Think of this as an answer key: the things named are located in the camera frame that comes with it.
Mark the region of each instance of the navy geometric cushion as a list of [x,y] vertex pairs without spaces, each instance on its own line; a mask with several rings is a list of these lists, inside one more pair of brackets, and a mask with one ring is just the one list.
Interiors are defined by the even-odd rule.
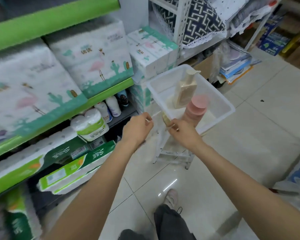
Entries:
[[[179,0],[165,0],[176,7]],[[168,10],[156,5],[160,15],[174,32],[176,24],[176,15]],[[189,16],[185,27],[183,44],[190,42],[209,34],[210,32],[225,31],[226,25],[220,19],[215,9],[207,0],[192,0],[189,10]]]

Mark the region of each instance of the plastic basket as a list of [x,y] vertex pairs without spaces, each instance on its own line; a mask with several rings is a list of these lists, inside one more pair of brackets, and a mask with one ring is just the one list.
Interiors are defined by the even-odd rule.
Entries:
[[[185,108],[175,109],[172,99],[176,84],[185,76],[187,69],[194,70],[187,64],[168,70],[147,81],[147,87],[152,93],[153,99],[161,107],[169,119],[180,119]],[[197,89],[195,95],[206,94],[209,97],[208,110],[196,127],[199,134],[204,133],[224,118],[235,112],[234,106],[203,76],[195,75]]]

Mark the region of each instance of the white shoe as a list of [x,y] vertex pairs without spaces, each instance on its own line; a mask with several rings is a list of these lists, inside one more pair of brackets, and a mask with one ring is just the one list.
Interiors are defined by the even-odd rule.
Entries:
[[169,189],[163,203],[175,210],[175,206],[178,204],[178,192],[175,189]]

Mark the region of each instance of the green shelf edge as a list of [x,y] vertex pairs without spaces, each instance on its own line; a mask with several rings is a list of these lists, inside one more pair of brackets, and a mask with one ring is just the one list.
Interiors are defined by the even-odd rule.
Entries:
[[71,112],[63,115],[59,119],[57,119],[57,120],[53,121],[52,123],[42,127],[41,129],[37,130],[36,132],[34,132],[32,134],[29,134],[26,137],[15,136],[15,137],[12,137],[12,138],[0,143],[0,155],[14,149],[15,147],[27,142],[28,140],[36,137],[37,135],[40,135],[41,133],[47,131],[48,129],[51,129],[52,127],[60,124],[61,122],[72,118],[73,116],[77,115],[78,113],[94,106],[98,102],[101,102],[101,101],[105,100],[106,98],[108,98],[112,95],[115,95],[117,92],[120,92],[123,89],[126,89],[126,88],[128,88],[132,85],[133,85],[133,80],[130,77],[130,78],[120,82],[119,84],[114,85],[113,87],[108,88],[107,90],[105,90],[103,92],[100,92],[99,94],[93,96],[92,98],[88,99],[88,101],[84,105],[81,105],[80,107],[78,107],[78,108],[72,110]]
[[120,9],[118,0],[78,0],[0,22],[0,50]]

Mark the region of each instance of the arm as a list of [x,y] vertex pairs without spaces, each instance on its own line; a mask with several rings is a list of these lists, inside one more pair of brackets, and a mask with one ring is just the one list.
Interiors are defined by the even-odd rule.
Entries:
[[208,168],[259,239],[300,240],[300,212],[219,155],[185,121],[172,120],[170,134]]
[[131,118],[123,128],[122,140],[64,211],[46,240],[99,238],[127,163],[152,127],[148,113]]

